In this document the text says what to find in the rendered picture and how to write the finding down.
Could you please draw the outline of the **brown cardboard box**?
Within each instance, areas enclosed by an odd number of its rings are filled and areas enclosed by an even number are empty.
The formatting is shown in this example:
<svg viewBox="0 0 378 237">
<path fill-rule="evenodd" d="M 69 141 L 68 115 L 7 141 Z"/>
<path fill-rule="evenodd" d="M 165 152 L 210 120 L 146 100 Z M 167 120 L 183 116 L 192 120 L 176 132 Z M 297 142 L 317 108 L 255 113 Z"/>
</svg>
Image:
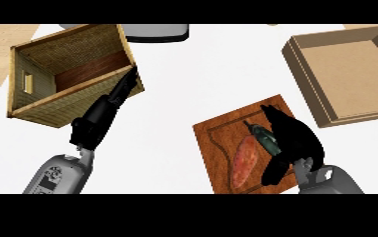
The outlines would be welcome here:
<svg viewBox="0 0 378 237">
<path fill-rule="evenodd" d="M 317 127 L 378 119 L 378 25 L 294 35 L 282 54 Z"/>
</svg>

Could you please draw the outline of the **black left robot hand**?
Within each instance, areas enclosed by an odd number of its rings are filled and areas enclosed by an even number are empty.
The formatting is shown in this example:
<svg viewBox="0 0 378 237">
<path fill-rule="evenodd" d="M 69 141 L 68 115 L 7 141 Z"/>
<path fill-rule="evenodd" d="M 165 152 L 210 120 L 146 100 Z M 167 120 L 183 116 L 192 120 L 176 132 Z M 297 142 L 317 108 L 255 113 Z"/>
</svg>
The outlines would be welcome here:
<svg viewBox="0 0 378 237">
<path fill-rule="evenodd" d="M 120 79 L 109 94 L 102 95 L 84 115 L 74 119 L 69 143 L 78 149 L 94 150 L 108 133 L 118 109 L 137 84 L 137 68 L 133 67 Z"/>
</svg>

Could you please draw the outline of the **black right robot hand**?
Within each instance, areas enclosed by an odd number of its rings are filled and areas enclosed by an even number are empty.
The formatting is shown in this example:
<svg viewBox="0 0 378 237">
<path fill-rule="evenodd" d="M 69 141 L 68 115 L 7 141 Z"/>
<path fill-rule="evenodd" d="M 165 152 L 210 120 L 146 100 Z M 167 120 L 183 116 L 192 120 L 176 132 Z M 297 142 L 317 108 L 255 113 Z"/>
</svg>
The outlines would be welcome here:
<svg viewBox="0 0 378 237">
<path fill-rule="evenodd" d="M 270 159 L 261 176 L 261 184 L 269 186 L 279 184 L 289 165 L 295 164 L 300 159 L 311 159 L 310 171 L 317 171 L 323 166 L 325 151 L 311 129 L 300 120 L 288 116 L 272 105 L 261 106 L 261 109 L 280 149 L 280 153 Z"/>
</svg>

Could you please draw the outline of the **dark green eggplant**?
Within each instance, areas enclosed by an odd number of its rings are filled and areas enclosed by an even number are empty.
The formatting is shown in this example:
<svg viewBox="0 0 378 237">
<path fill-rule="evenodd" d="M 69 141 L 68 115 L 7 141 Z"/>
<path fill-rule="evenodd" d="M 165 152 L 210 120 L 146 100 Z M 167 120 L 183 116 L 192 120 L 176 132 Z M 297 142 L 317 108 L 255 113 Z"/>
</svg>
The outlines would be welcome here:
<svg viewBox="0 0 378 237">
<path fill-rule="evenodd" d="M 249 124 L 248 122 L 244 122 L 244 124 L 267 153 L 276 156 L 280 153 L 280 149 L 273 133 L 258 124 Z"/>
</svg>

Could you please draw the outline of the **grey and black appliance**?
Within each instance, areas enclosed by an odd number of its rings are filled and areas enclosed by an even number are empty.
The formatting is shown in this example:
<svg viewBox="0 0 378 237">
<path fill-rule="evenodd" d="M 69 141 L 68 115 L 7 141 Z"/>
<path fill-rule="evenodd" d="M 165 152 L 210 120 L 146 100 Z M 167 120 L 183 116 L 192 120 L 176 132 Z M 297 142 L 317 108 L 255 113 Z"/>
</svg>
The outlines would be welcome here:
<svg viewBox="0 0 378 237">
<path fill-rule="evenodd" d="M 122 24 L 128 42 L 167 43 L 189 38 L 187 24 Z"/>
</svg>

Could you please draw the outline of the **orange sweet potato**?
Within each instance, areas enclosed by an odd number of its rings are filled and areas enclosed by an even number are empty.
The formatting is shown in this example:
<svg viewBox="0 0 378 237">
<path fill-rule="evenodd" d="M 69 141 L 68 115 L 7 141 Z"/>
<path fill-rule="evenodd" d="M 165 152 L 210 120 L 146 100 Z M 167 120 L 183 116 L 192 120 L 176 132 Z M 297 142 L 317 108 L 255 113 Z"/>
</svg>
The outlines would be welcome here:
<svg viewBox="0 0 378 237">
<path fill-rule="evenodd" d="M 235 188 L 239 188 L 244 185 L 257 161 L 257 140 L 252 135 L 248 135 L 239 143 L 233 157 L 232 185 Z"/>
</svg>

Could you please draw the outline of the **brown wooden cutting board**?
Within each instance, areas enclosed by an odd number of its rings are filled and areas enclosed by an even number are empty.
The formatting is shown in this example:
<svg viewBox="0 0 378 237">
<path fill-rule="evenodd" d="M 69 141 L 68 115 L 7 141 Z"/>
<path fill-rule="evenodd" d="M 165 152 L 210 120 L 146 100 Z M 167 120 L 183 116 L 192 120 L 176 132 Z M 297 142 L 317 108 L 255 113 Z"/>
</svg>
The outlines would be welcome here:
<svg viewBox="0 0 378 237">
<path fill-rule="evenodd" d="M 272 159 L 272 155 L 261 145 L 257 145 L 257 164 L 251 174 L 239 187 L 232 183 L 233 158 L 242 139 L 249 135 L 245 122 L 261 125 L 272 130 L 261 105 L 272 105 L 292 116 L 289 107 L 280 95 L 230 111 L 193 125 L 198 146 L 202 154 L 213 191 L 229 194 L 273 194 L 282 193 L 297 185 L 294 170 L 288 169 L 278 185 L 261 185 L 261 176 Z"/>
</svg>

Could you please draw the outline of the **woven wicker basket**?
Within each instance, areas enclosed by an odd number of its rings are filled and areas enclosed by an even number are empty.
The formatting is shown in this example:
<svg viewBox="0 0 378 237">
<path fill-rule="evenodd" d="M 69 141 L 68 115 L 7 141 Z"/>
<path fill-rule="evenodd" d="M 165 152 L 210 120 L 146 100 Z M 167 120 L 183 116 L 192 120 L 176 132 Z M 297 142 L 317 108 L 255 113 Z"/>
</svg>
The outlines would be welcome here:
<svg viewBox="0 0 378 237">
<path fill-rule="evenodd" d="M 118 24 L 81 24 L 12 46 L 7 116 L 68 125 L 134 67 Z"/>
</svg>

